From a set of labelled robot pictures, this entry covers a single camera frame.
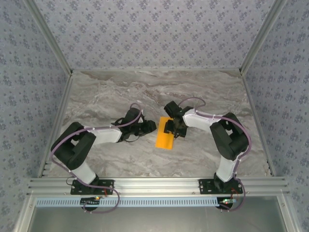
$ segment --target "purple cable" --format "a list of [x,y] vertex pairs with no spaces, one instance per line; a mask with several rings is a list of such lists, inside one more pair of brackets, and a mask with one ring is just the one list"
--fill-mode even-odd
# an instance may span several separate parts
[[72,173],[71,170],[69,170],[68,168],[66,168],[66,167],[65,167],[64,165],[62,165],[61,163],[55,161],[54,158],[53,158],[53,155],[54,155],[55,151],[56,151],[64,142],[66,142],[66,141],[67,141],[68,139],[70,139],[71,137],[73,137],[73,136],[75,136],[75,135],[77,135],[77,134],[79,134],[79,133],[82,133],[82,132],[84,132],[84,131],[90,131],[90,130],[91,130],[91,131],[93,131],[93,130],[101,131],[101,130],[106,130],[106,129],[111,129],[111,128],[120,128],[120,127],[126,127],[126,126],[128,126],[128,125],[134,123],[134,122],[137,121],[137,120],[140,118],[140,116],[141,116],[141,107],[140,107],[140,105],[137,104],[137,103],[132,103],[132,104],[130,105],[130,108],[132,108],[133,105],[138,106],[138,108],[139,108],[139,110],[140,110],[139,115],[137,115],[137,117],[136,117],[134,120],[132,120],[132,121],[126,123],[126,124],[119,125],[119,126],[110,126],[110,127],[107,126],[107,127],[84,128],[84,129],[78,130],[78,131],[76,131],[76,132],[74,132],[74,133],[68,135],[68,136],[65,137],[63,140],[61,140],[61,141],[54,147],[54,149],[51,151],[51,153],[49,154],[49,157],[50,157],[50,159],[51,159],[51,161],[52,161],[53,163],[55,163],[56,165],[58,165],[60,168],[64,169],[64,170],[67,171],[68,173],[70,173],[70,174],[71,174],[73,177],[75,177],[81,184],[83,184],[83,185],[85,185],[85,186],[87,186],[87,187],[91,187],[91,188],[112,190],[112,191],[114,191],[114,192],[117,194],[118,200],[117,200],[116,205],[115,205],[113,208],[111,208],[111,209],[109,209],[109,210],[106,210],[106,211],[87,211],[87,210],[85,209],[85,205],[86,205],[86,204],[84,204],[83,209],[84,209],[85,213],[88,212],[88,213],[91,213],[91,214],[106,214],[106,213],[109,213],[109,212],[111,212],[111,211],[114,211],[114,210],[117,208],[117,206],[118,206],[118,204],[119,204],[119,202],[120,202],[120,195],[119,195],[119,192],[118,192],[117,190],[115,190],[114,188],[111,188],[111,187],[96,186],[96,185],[90,185],[90,184],[85,183],[84,181],[82,181],[81,179],[79,179],[74,173]]
[[210,115],[204,115],[204,114],[199,113],[199,112],[197,111],[197,109],[200,108],[200,107],[202,107],[202,106],[205,106],[205,105],[206,105],[206,102],[205,102],[202,98],[199,98],[199,97],[190,97],[190,98],[187,98],[187,99],[182,100],[178,105],[180,105],[181,103],[183,103],[184,101],[189,100],[189,99],[198,99],[198,100],[201,100],[201,101],[203,102],[202,105],[199,105],[199,106],[195,107],[195,113],[196,113],[197,115],[199,115],[199,116],[201,116],[201,117],[206,117],[206,118],[216,118],[216,119],[223,119],[223,120],[229,121],[229,122],[233,123],[234,125],[238,126],[238,127],[244,132],[244,134],[246,135],[246,137],[247,137],[247,139],[248,139],[248,144],[249,144],[249,145],[248,145],[248,148],[247,148],[247,150],[246,150],[243,154],[241,154],[239,157],[237,157],[237,161],[236,161],[236,164],[235,164],[235,167],[234,167],[234,170],[233,170],[233,178],[234,178],[236,181],[238,181],[238,182],[241,184],[241,186],[242,186],[242,189],[243,189],[243,199],[242,199],[241,203],[240,203],[235,209],[229,209],[226,205],[224,205],[224,204],[219,204],[220,206],[226,208],[228,211],[231,211],[231,212],[232,212],[232,211],[236,211],[236,210],[240,209],[240,208],[243,206],[243,204],[244,204],[244,202],[245,202],[245,197],[246,197],[246,190],[245,190],[245,187],[244,187],[242,181],[241,181],[239,178],[236,178],[236,170],[237,170],[237,168],[238,168],[240,159],[241,159],[242,157],[244,157],[245,155],[247,155],[247,154],[250,152],[250,150],[251,150],[251,147],[252,147],[251,137],[250,137],[249,133],[246,131],[246,129],[245,129],[242,125],[240,125],[238,122],[236,122],[236,121],[234,121],[234,120],[232,120],[232,119],[229,119],[229,118],[227,118],[227,117],[222,117],[222,116],[216,116],[216,115],[210,116]]

